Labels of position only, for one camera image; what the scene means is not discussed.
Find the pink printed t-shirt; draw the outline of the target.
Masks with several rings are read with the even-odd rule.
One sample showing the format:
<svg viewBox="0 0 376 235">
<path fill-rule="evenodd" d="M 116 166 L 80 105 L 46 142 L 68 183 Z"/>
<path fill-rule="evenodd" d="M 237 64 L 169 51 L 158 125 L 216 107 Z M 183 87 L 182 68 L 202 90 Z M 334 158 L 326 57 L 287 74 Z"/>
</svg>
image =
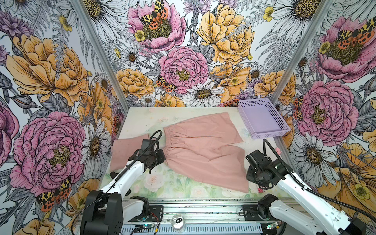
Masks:
<svg viewBox="0 0 376 235">
<path fill-rule="evenodd" d="M 123 169 L 128 159 L 137 149 L 140 149 L 142 141 L 149 139 L 149 135 L 145 134 L 131 139 L 117 139 L 112 146 L 112 159 L 110 163 L 110 171 Z"/>
</svg>

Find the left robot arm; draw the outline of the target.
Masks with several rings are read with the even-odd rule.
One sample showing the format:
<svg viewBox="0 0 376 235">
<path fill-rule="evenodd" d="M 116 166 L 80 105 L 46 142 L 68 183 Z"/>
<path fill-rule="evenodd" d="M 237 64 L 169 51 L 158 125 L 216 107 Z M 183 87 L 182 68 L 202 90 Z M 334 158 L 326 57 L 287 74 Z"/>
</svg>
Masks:
<svg viewBox="0 0 376 235">
<path fill-rule="evenodd" d="M 89 193 L 82 210 L 81 235 L 119 235 L 124 222 L 149 217 L 147 198 L 134 196 L 125 204 L 123 199 L 146 170 L 151 171 L 165 160 L 156 137 L 144 139 L 140 149 L 131 156 L 126 167 L 105 187 Z"/>
</svg>

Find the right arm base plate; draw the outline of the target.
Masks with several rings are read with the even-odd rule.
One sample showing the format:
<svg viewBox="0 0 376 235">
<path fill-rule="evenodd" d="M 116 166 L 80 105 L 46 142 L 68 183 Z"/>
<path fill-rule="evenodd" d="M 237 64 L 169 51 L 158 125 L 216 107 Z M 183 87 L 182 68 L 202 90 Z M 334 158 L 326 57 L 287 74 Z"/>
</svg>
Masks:
<svg viewBox="0 0 376 235">
<path fill-rule="evenodd" d="M 245 204 L 242 206 L 245 221 L 264 220 L 264 211 L 261 205 Z"/>
</svg>

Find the lavender plastic laundry basket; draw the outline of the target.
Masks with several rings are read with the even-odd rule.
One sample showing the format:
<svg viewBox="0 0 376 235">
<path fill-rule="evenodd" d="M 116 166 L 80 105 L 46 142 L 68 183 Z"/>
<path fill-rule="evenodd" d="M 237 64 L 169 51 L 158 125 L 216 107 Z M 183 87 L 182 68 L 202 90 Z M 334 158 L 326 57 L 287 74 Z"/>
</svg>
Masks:
<svg viewBox="0 0 376 235">
<path fill-rule="evenodd" d="M 291 131 L 268 98 L 241 100 L 238 111 L 254 140 L 281 137 Z"/>
</svg>

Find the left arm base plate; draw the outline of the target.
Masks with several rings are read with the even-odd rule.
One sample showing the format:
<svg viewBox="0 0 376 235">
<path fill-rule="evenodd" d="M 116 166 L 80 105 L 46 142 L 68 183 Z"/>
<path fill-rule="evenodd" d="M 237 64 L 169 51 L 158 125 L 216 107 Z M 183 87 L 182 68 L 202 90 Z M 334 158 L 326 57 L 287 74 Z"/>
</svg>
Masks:
<svg viewBox="0 0 376 235">
<path fill-rule="evenodd" d="M 147 215 L 137 216 L 130 220 L 130 222 L 162 222 L 164 216 L 164 206 L 152 205 L 149 206 Z"/>
</svg>

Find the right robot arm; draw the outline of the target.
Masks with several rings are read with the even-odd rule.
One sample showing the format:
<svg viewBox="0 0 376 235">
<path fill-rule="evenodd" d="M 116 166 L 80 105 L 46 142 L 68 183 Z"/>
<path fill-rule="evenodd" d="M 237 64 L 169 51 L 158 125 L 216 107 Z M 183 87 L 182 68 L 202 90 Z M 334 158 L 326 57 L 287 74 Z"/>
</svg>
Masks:
<svg viewBox="0 0 376 235">
<path fill-rule="evenodd" d="M 247 155 L 249 168 L 246 179 L 261 188 L 277 186 L 288 193 L 307 214 L 288 206 L 278 197 L 268 194 L 258 202 L 258 216 L 275 218 L 305 235 L 364 235 L 367 225 L 359 218 L 350 218 L 323 198 L 309 192 L 299 176 L 279 159 L 272 161 L 259 150 Z"/>
</svg>

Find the pink garment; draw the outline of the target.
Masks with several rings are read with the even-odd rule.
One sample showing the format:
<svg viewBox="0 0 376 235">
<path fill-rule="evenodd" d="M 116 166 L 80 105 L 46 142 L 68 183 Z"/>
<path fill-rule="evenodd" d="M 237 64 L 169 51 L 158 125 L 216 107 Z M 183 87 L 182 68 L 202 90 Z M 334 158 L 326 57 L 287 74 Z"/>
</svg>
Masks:
<svg viewBox="0 0 376 235">
<path fill-rule="evenodd" d="M 227 112 L 191 118 L 164 128 L 169 168 L 197 182 L 247 193 L 243 139 Z"/>
</svg>

